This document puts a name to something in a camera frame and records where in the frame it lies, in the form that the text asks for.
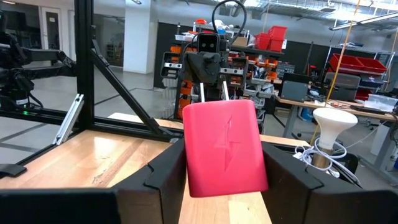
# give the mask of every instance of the gray floor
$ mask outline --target gray floor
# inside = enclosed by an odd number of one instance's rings
[[[155,118],[162,116],[162,111],[168,102],[163,100],[161,90],[152,89],[153,75],[122,72],[118,69],[114,69],[114,72],[151,116]],[[54,77],[35,80],[33,95],[40,99],[46,108],[67,110],[76,95],[76,78]],[[95,70],[95,104],[97,116],[108,117],[115,112],[134,114],[97,69]],[[286,116],[287,113],[278,113],[278,117],[283,122],[286,122]],[[48,146],[59,128],[49,124],[2,117],[0,117],[0,123],[0,164],[19,162]],[[266,134],[282,135],[283,127],[272,116],[266,116],[265,125]],[[311,132],[314,128],[315,125],[311,122],[297,119],[294,133],[303,132],[301,139],[309,141],[312,135],[304,132]],[[341,134],[339,139],[347,146],[370,132],[364,124],[357,124]],[[373,137],[374,134],[350,148],[349,152],[360,154],[373,161],[375,157],[370,153]],[[366,167],[359,166],[356,174],[366,189],[393,189],[389,183],[374,175]]]

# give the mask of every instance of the workbench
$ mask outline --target workbench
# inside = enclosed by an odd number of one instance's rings
[[[111,117],[140,122],[135,115],[116,113]],[[157,119],[157,122],[162,126],[183,127],[179,122],[161,119]],[[261,138],[276,144],[308,145],[305,141],[294,139],[272,136]],[[0,189],[112,187],[169,146],[167,142],[86,130],[28,163],[25,174],[0,179]],[[187,182],[180,223],[268,224],[271,220],[260,192],[191,198]]]
[[[290,111],[289,111],[289,116],[287,118],[284,133],[282,135],[282,137],[284,137],[284,138],[290,138],[292,136],[292,130],[293,130],[294,123],[295,123],[295,120],[297,117],[298,107],[311,108],[311,109],[317,109],[317,108],[324,107],[324,105],[316,104],[313,101],[298,102],[298,101],[281,99],[279,96],[275,96],[275,97],[279,103],[292,105],[292,107],[290,108]],[[330,100],[328,103],[334,103],[334,102],[342,103],[344,105],[363,106],[363,104],[361,104],[361,103],[352,103],[352,102],[347,102],[347,101]],[[381,121],[390,121],[390,122],[397,121],[395,119],[395,117],[391,114],[368,113],[368,112],[353,110],[351,108],[347,108],[347,109],[338,108],[338,109],[350,112],[356,116],[375,118],[375,119],[380,119]],[[366,165],[368,168],[373,170],[375,173],[384,177],[391,184],[398,185],[398,179],[396,177],[394,177],[393,175],[391,175],[390,172],[386,170],[390,156],[393,153],[394,146],[395,146],[395,144],[393,144],[394,142],[389,139],[390,133],[392,131],[392,127],[393,127],[393,125],[390,126],[390,129],[386,135],[386,138],[383,141],[383,144],[381,146],[379,154],[377,155],[376,160],[374,162],[370,162],[362,156],[359,156],[359,158],[360,158],[361,163]]]

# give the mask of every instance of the white pillar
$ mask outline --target white pillar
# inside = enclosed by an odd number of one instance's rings
[[[126,0],[123,70],[147,74],[154,71],[157,20],[151,16],[152,1],[141,2]]]

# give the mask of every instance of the yellow cable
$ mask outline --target yellow cable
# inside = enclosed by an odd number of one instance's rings
[[[268,9],[269,9],[269,5],[270,4],[271,4],[271,0],[269,0],[269,2],[268,2],[267,12],[266,12],[266,19],[264,19],[264,25],[262,26],[262,32],[264,32],[264,30],[266,29],[266,22],[267,22],[267,17],[268,17]]]
[[[352,18],[352,20],[351,20],[351,22],[350,22],[350,24],[349,24],[349,28],[348,28],[348,31],[347,31],[347,36],[346,36],[346,39],[345,39],[345,41],[344,41],[343,48],[341,49],[340,58],[338,59],[338,63],[337,63],[337,68],[336,68],[335,76],[333,77],[333,81],[331,82],[330,90],[329,90],[329,93],[328,93],[328,97],[327,97],[326,100],[325,100],[325,105],[324,105],[324,107],[326,107],[326,103],[329,101],[330,95],[331,95],[331,93],[332,93],[332,91],[333,91],[333,88],[334,88],[334,86],[335,86],[335,82],[336,82],[338,70],[340,69],[341,60],[343,59],[344,51],[346,50],[346,45],[347,45],[347,42],[348,42],[349,34],[351,33],[351,29],[353,28],[354,18],[355,18],[356,11],[358,10],[359,3],[360,3],[360,2],[361,2],[361,0],[358,0],[358,3],[356,3],[356,7],[355,7],[355,11],[354,11],[354,16],[353,16],[353,18]],[[315,128],[315,131],[314,131],[314,133],[313,133],[313,135],[312,135],[312,138],[311,138],[311,141],[310,141],[310,145],[313,144],[313,141],[314,141],[314,139],[315,139],[315,136],[317,135],[318,128],[319,128],[319,124],[317,124],[317,126],[316,126],[316,128]]]
[[[392,43],[391,53],[394,52],[394,48],[396,47],[397,35],[398,35],[398,29],[396,31],[396,37],[394,38],[394,41]],[[388,85],[390,84],[390,77],[391,77],[391,65],[389,65],[389,68],[388,68],[388,81],[387,81],[386,85],[383,88],[384,91],[387,89]]]

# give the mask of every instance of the lightning bolt logo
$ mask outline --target lightning bolt logo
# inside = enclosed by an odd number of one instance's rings
[[[220,135],[218,136],[214,144],[215,149],[221,149],[224,151],[224,171],[226,171],[229,167],[240,145],[239,141],[232,140],[231,127],[232,116],[229,118],[223,129],[220,131]]]

